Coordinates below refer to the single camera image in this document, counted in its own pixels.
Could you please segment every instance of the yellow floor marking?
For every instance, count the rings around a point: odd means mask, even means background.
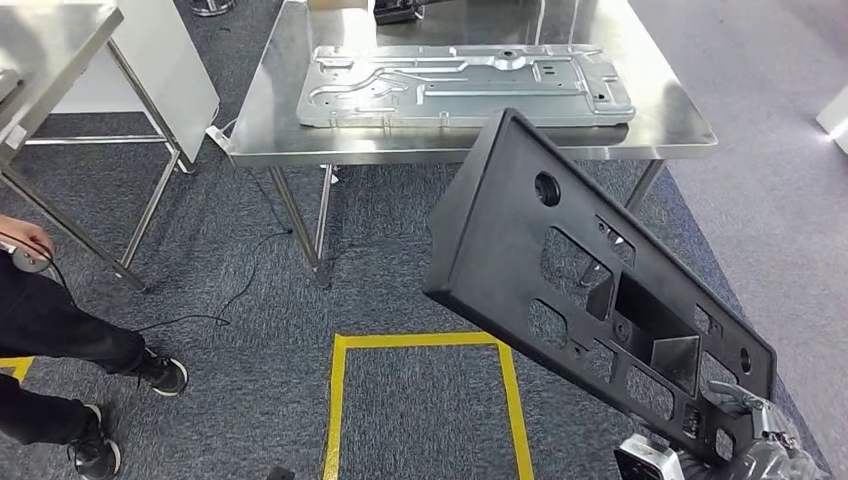
[[[494,345],[497,339],[485,332],[411,333],[342,337],[347,348],[438,347],[443,345]]]
[[[17,378],[19,382],[24,381],[30,365],[32,365],[32,357],[0,358],[0,368],[11,368],[12,376]]]
[[[501,374],[506,390],[506,408],[509,412],[509,426],[512,429],[512,445],[515,448],[518,478],[533,480],[533,462],[530,460],[530,444],[527,442],[527,427],[524,425],[524,412],[521,409],[521,394],[518,393],[518,378],[515,375],[512,348],[503,342],[498,342],[498,356],[501,359]]]
[[[336,335],[333,343],[333,370],[330,374],[330,425],[327,429],[327,455],[324,480],[339,478],[339,448],[342,442],[342,401],[344,400],[345,350],[348,337]]]
[[[501,375],[506,392],[507,412],[512,443],[515,449],[515,461],[520,480],[533,480],[533,464],[530,459],[530,446],[527,442],[527,430],[524,425],[524,413],[521,409],[521,395],[515,376],[512,350],[508,345],[485,332],[459,333],[422,333],[402,335],[363,335],[345,337],[336,335],[333,344],[333,362],[330,373],[330,421],[327,428],[327,454],[324,457],[323,480],[338,480],[339,451],[342,435],[342,402],[344,401],[345,356],[353,348],[397,348],[397,347],[434,347],[456,345],[496,345],[501,365]]]

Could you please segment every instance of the white panel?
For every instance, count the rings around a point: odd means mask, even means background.
[[[218,94],[173,0],[119,0],[114,39],[189,158],[218,108]]]
[[[53,109],[53,113],[141,111],[141,100],[106,49],[97,52],[85,73]]]
[[[219,99],[173,0],[0,0],[36,2],[117,4],[124,21],[115,43],[186,155],[197,156]],[[142,104],[104,49],[54,113],[132,111],[143,111]]]
[[[848,153],[848,87],[842,89],[830,105],[822,110],[816,121],[831,140],[835,141],[843,152]]]

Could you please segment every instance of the black sneaker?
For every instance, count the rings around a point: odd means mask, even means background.
[[[68,458],[74,452],[74,469],[86,480],[109,480],[121,468],[121,451],[115,442],[106,438],[103,415],[94,405],[86,405],[90,419],[80,438],[68,444]]]
[[[188,372],[182,363],[160,357],[149,349],[144,350],[141,363],[133,373],[150,383],[154,392],[165,397],[179,395],[188,383]]]

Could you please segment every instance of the stainless steel table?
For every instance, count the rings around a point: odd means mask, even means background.
[[[107,5],[38,2],[0,5],[0,65],[14,68],[23,79],[23,84],[0,103],[0,180],[41,209],[85,248],[107,261],[118,276],[133,287],[142,289],[141,281],[128,270],[130,263],[171,173],[175,167],[190,173],[193,166],[121,51],[110,39],[123,18],[118,8]],[[104,47],[138,95],[157,134],[31,138],[85,71],[94,54]],[[25,145],[109,143],[161,143],[170,152],[170,160],[120,259],[114,258],[95,242],[12,168],[13,159]]]
[[[700,158],[716,144],[709,124],[626,0],[455,0],[427,7],[415,24],[376,27],[364,5],[286,0],[229,139],[218,141],[240,166],[271,167],[295,232],[320,284],[332,169],[324,175],[313,243],[281,167],[461,162],[476,129],[316,129],[295,115],[310,55],[318,45],[589,43],[612,59],[636,107],[629,126],[545,129],[576,160],[650,160],[630,199],[636,208],[664,161]]]

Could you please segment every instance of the black cable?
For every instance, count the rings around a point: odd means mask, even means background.
[[[256,278],[256,264],[257,264],[257,262],[256,262],[256,252],[259,251],[259,247],[261,247],[262,245],[267,243],[268,240],[271,240],[274,237],[280,237],[282,235],[289,235],[290,233],[291,232],[277,232],[277,233],[268,235],[267,237],[263,238],[259,243],[256,244],[256,247],[253,249],[253,254],[251,255],[253,257],[254,261],[253,261],[253,268],[250,271],[250,279],[248,279],[247,284],[245,284],[244,288],[242,288],[239,293],[235,294],[235,296],[233,296],[232,298],[227,300],[227,303],[225,303],[224,306],[221,307],[221,310],[218,312],[218,316],[223,315],[224,312],[226,312],[227,309],[230,308],[230,305],[232,305],[233,302],[235,302],[236,300],[241,298],[245,293],[247,293],[247,290],[253,284],[253,279]]]
[[[134,332],[143,332],[145,330],[150,330],[152,328],[163,327],[165,325],[172,325],[174,323],[182,322],[183,320],[188,320],[189,318],[208,318],[210,320],[215,320],[215,325],[219,327],[226,327],[227,325],[232,325],[228,320],[224,320],[221,317],[216,317],[214,315],[203,315],[203,314],[192,314],[192,315],[183,315],[180,318],[175,318],[173,320],[166,320],[164,322],[154,323],[153,325],[148,325],[146,327],[139,328],[137,330],[133,330]]]
[[[279,215],[277,215],[277,211],[274,209],[274,202],[273,202],[273,200],[271,200],[271,197],[270,197],[270,196],[268,196],[268,194],[267,194],[267,193],[265,193],[265,189],[264,189],[264,188],[262,188],[262,184],[261,184],[261,183],[259,183],[259,179],[258,179],[258,178],[256,178],[256,175],[254,175],[254,174],[253,174],[253,172],[252,172],[252,171],[250,171],[250,170],[248,170],[248,171],[247,171],[247,174],[248,174],[248,175],[250,175],[250,178],[252,178],[252,179],[253,179],[253,182],[254,182],[254,183],[256,183],[256,187],[257,187],[257,188],[259,189],[259,191],[262,193],[262,196],[263,196],[263,197],[265,197],[265,203],[267,203],[267,204],[268,204],[268,209],[270,209],[270,210],[271,210],[271,214],[272,214],[272,215],[274,215],[274,218],[276,218],[276,219],[277,219],[277,223],[279,223],[279,224],[280,224],[280,226],[281,226],[281,227],[283,227],[283,230],[285,230],[285,231],[286,231],[286,233],[292,233],[292,229],[291,229],[291,228],[289,228],[289,227],[287,227],[287,226],[286,226],[286,224],[285,224],[285,223],[283,223],[283,220],[280,218],[280,216],[279,216]]]
[[[163,327],[165,325],[173,325],[175,323],[179,323],[179,322],[182,322],[183,320],[188,320],[188,319],[191,319],[191,318],[206,318],[206,319],[210,319],[210,320],[215,320],[215,324],[219,327],[232,325],[232,323],[229,320],[225,320],[225,319],[221,318],[221,315],[224,314],[224,312],[230,307],[230,305],[233,304],[233,302],[235,302],[236,300],[241,298],[245,293],[247,293],[247,291],[250,289],[251,285],[253,284],[253,280],[256,278],[256,266],[259,263],[258,262],[259,259],[256,256],[257,252],[259,251],[259,247],[261,247],[262,245],[267,243],[272,238],[281,237],[283,235],[289,235],[289,234],[291,234],[290,231],[289,232],[273,233],[271,235],[266,236],[265,238],[260,240],[259,243],[256,244],[256,247],[253,249],[253,254],[252,254],[253,267],[252,267],[251,272],[250,272],[250,279],[247,281],[247,284],[245,284],[244,288],[242,288],[241,291],[239,291],[239,293],[237,293],[235,296],[233,296],[232,298],[227,300],[227,302],[224,304],[224,306],[218,312],[217,316],[216,315],[205,315],[205,314],[184,315],[182,317],[175,318],[173,320],[165,320],[163,322],[158,322],[158,323],[154,323],[154,324],[151,324],[151,325],[147,325],[146,327],[142,327],[142,328],[139,328],[139,329],[133,330],[133,331],[137,332],[137,333],[143,332],[145,330],[151,330],[153,328],[159,328],[159,327]],[[74,298],[74,294],[71,292],[71,289],[68,287],[68,283],[65,280],[65,275],[62,274],[62,270],[60,270],[59,266],[56,265],[56,263],[53,261],[53,254],[50,253],[50,250],[47,247],[39,244],[38,242],[23,241],[23,240],[21,240],[17,237],[14,237],[14,236],[9,235],[9,234],[4,233],[4,232],[0,232],[0,236],[3,236],[3,237],[5,237],[9,240],[17,242],[20,245],[25,245],[29,249],[31,249],[35,252],[38,252],[40,255],[42,255],[44,258],[46,258],[47,261],[50,263],[50,267],[53,268],[56,271],[56,274],[59,276],[59,280],[61,282],[62,288],[64,288],[65,291],[68,292],[68,297],[71,300],[71,304],[74,307],[79,308],[79,307],[77,307],[77,302],[76,302],[76,299]]]

